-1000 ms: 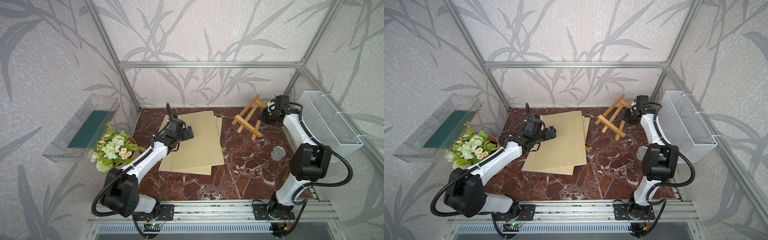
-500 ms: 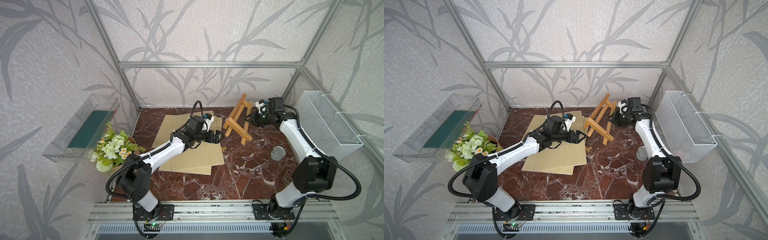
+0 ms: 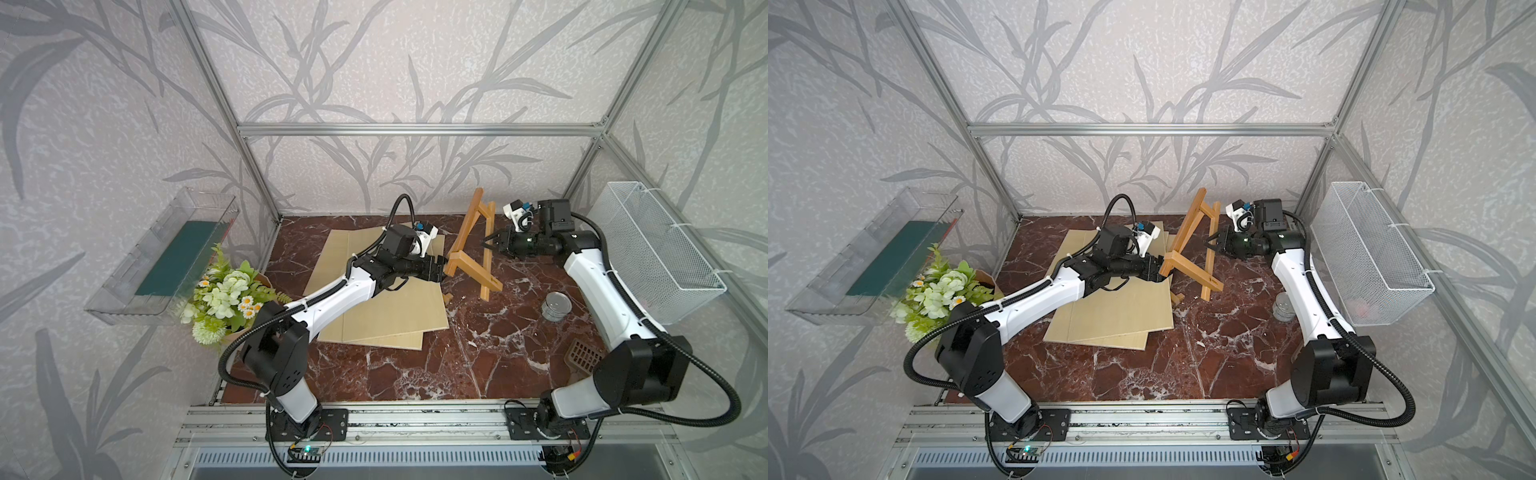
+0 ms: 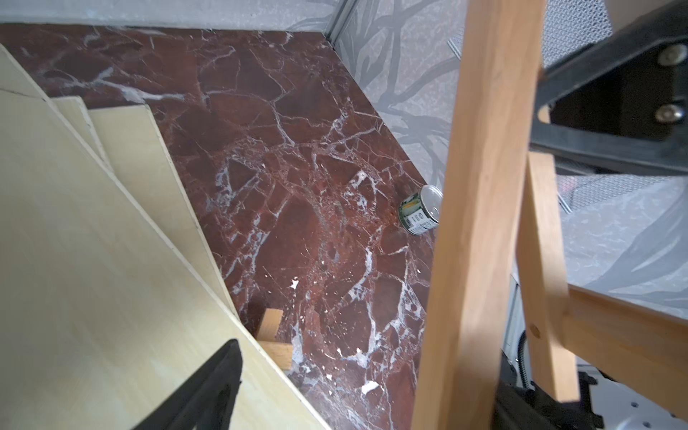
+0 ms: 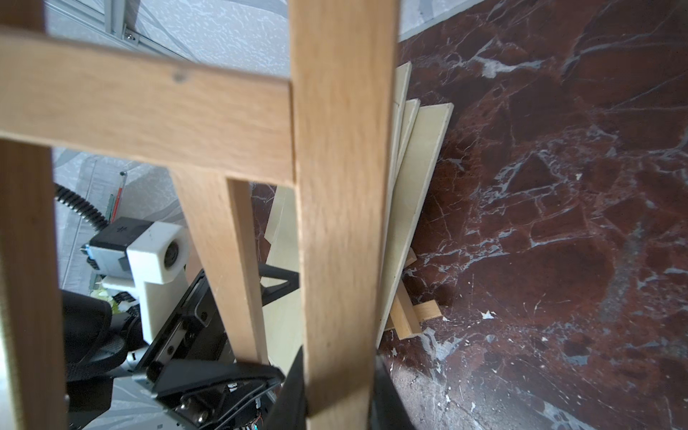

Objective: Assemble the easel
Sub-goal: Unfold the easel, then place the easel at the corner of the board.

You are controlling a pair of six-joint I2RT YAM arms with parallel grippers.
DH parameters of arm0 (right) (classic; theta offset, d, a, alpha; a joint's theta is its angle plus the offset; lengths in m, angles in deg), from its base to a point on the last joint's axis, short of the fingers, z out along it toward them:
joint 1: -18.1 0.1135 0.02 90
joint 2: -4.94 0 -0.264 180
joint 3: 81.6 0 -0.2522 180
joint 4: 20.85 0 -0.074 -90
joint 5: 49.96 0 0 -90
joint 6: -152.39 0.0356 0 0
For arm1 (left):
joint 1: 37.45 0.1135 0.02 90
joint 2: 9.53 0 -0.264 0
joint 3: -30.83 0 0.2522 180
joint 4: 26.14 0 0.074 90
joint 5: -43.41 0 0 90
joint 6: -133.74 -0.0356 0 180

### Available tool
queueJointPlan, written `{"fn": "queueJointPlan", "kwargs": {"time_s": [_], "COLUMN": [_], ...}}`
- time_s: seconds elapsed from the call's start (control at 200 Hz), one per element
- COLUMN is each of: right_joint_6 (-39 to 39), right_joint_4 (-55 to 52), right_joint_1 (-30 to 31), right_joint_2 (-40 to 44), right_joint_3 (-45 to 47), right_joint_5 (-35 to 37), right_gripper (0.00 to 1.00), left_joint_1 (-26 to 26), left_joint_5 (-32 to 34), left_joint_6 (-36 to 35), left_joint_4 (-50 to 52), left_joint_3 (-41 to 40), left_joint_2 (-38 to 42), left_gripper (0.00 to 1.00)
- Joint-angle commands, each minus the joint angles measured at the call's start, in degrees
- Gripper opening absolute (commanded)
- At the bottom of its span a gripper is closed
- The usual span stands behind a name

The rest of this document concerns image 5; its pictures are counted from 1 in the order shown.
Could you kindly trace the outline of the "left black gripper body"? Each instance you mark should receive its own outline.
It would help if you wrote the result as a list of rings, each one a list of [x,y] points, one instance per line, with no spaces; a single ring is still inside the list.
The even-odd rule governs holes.
[[[164,322],[134,368],[133,379],[190,429],[262,429],[277,367],[240,363],[203,272]]]

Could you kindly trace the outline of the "wooden easel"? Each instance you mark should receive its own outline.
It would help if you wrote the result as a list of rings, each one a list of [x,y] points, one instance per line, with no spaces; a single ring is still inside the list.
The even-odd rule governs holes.
[[[415,337],[421,333],[420,324],[442,317],[439,304],[435,300],[412,305],[408,290],[401,279],[402,269],[417,261],[411,248],[407,248],[401,268],[393,263],[383,269],[380,294],[380,328],[378,340],[386,331],[396,331],[401,340]]]
[[[267,360],[249,186],[297,197],[309,429],[371,429],[400,7],[292,1],[290,78],[52,39],[1,5],[1,426],[68,425],[51,151],[167,167],[236,357]]]

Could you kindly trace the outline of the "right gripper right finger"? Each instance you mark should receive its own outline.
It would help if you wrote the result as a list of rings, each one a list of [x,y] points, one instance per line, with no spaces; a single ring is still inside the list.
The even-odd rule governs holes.
[[[376,357],[370,412],[372,430],[414,430],[382,357]]]

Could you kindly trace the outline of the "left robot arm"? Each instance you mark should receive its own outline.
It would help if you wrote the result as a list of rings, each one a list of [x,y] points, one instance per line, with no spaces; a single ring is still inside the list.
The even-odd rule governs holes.
[[[132,378],[181,425],[258,428],[284,374],[238,362],[206,275],[186,277],[187,230],[107,218],[64,186],[55,199],[93,227],[82,253],[111,295],[62,295],[70,428],[108,411],[121,377]]]

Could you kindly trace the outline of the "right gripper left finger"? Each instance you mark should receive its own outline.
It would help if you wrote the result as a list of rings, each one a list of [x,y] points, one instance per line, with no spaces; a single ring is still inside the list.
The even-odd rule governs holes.
[[[267,430],[306,430],[306,416],[304,352],[303,348],[300,348],[264,423],[264,428]]]

